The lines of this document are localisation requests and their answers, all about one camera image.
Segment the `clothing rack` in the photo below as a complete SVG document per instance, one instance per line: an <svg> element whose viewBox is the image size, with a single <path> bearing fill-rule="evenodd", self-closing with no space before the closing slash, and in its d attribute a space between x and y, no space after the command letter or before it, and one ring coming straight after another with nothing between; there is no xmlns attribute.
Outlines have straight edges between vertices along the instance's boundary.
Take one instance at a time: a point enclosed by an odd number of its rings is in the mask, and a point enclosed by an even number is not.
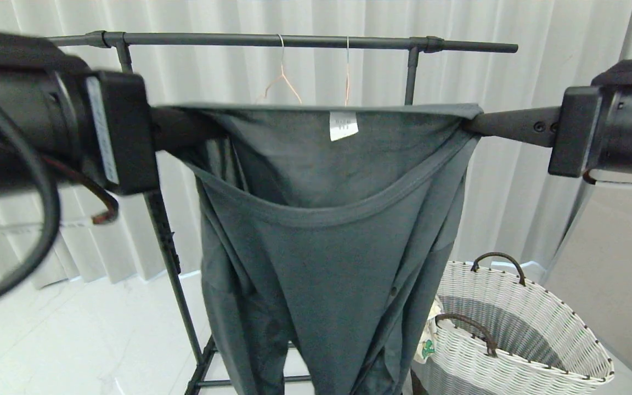
<svg viewBox="0 0 632 395"><path fill-rule="evenodd" d="M407 50L406 93L404 105L414 102L414 87L416 85L416 70L419 65L419 54L442 52L443 50L461 50L462 52L493 52L515 53L518 45L511 43L489 42L459 42L443 38L409 37L337 37L337 36L294 36L294 35L229 35L228 33L128 33L106 32L103 30L87 33L86 35L50 37L51 42L58 47L84 46L98 48L116 48L121 70L133 71L131 61L131 45L200 45L200 46L228 46L228 47L299 47L299 48L358 48L358 49L395 49ZM160 190L144 193L145 204L148 206L150 218L153 221L155 235L165 262L167 275L170 279L175 300L180 309L180 315L189 337L191 351L196 360L196 369L188 382L185 395L196 395L202 388L230 387L230 380L206 380L206 373L211 366L213 356L218 352L213 335L209 337L203 349L196 337L196 330L187 300L182 289L179 274L180 260L177 255L173 232L165 210L165 201ZM311 376L285 377L285 382L308 382Z"/></svg>

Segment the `floor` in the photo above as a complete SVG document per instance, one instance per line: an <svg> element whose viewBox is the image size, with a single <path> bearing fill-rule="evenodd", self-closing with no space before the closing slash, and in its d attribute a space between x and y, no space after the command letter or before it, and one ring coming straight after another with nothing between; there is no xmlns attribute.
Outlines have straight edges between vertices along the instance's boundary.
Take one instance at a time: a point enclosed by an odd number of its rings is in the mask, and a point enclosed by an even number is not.
<svg viewBox="0 0 632 395"><path fill-rule="evenodd" d="M200 276L182 280L200 340L210 331L201 303ZM195 362L165 275L23 285L0 301L0 394L173 395L184 393ZM306 374L291 351L285 372ZM227 379L218 355L207 379ZM234 394L232 388L201 393ZM308 383L287 395L313 394ZM597 395L632 395L632 372L617 362L616 379Z"/></svg>

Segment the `laundry basket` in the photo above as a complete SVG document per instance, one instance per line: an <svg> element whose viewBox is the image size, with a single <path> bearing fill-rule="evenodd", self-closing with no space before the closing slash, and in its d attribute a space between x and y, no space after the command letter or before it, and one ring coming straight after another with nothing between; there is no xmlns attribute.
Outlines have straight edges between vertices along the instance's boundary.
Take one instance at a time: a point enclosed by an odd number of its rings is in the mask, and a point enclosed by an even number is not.
<svg viewBox="0 0 632 395"><path fill-rule="evenodd" d="M480 269L492 256L519 275ZM437 296L448 314L436 316L436 352L412 366L429 395L591 393L614 377L581 318L505 253L485 253L472 266L448 262Z"/></svg>

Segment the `white curtain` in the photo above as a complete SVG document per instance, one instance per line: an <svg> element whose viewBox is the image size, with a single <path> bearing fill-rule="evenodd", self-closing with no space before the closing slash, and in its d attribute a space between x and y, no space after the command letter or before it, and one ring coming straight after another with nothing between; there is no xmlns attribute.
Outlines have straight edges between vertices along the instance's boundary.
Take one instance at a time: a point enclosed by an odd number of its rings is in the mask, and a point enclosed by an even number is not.
<svg viewBox="0 0 632 395"><path fill-rule="evenodd" d="M632 0L0 0L0 30L39 36L127 32L288 33L411 37L518 43L516 54L422 54L414 103L477 102L487 112L560 105L566 87L589 84L616 63ZM92 67L118 69L113 50L68 48ZM279 48L131 47L152 104L253 103L279 73ZM406 52L354 50L351 105L399 105ZM345 50L288 48L286 73L304 105L341 105ZM295 104L283 86L267 103ZM551 262L577 199L577 180L547 175L550 150L483 138L472 159L464 215L452 258L500 250ZM198 196L191 172L160 154L162 190L183 272L198 270ZM101 209L80 188L62 190L63 216ZM0 224L40 220L34 195L0 199ZM16 265L35 236L0 239L0 273ZM112 282L163 271L142 197L121 201L114 225L63 230L33 284L65 278Z"/></svg>

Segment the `brown handle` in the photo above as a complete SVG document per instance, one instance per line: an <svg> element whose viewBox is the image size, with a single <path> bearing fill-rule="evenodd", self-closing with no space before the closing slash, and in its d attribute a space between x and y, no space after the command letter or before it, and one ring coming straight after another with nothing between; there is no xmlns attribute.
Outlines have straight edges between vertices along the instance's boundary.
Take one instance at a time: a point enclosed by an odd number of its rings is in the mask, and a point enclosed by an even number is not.
<svg viewBox="0 0 632 395"><path fill-rule="evenodd" d="M514 264L514 266L516 267L516 270L518 270L518 276L521 278L518 281L518 283L520 285L523 285L524 287L526 286L526 275L523 273L523 269L521 268L521 265L519 265L518 262L516 262L516 260L514 259L514 257L511 257L511 255L509 255L508 253L487 252L484 255L481 255L479 258L475 259L474 263L472 263L472 272L477 272L477 270L479 270L479 262L482 259L489 258L489 257L507 258L509 260L509 262Z"/></svg>
<svg viewBox="0 0 632 395"><path fill-rule="evenodd" d="M496 342L492 339L492 335L489 333L489 330L483 327L481 323L478 323L465 315L451 313L436 315L436 326L438 325L439 320L459 320L477 328L482 335L484 335L484 339L482 340L487 343L487 355L496 358Z"/></svg>

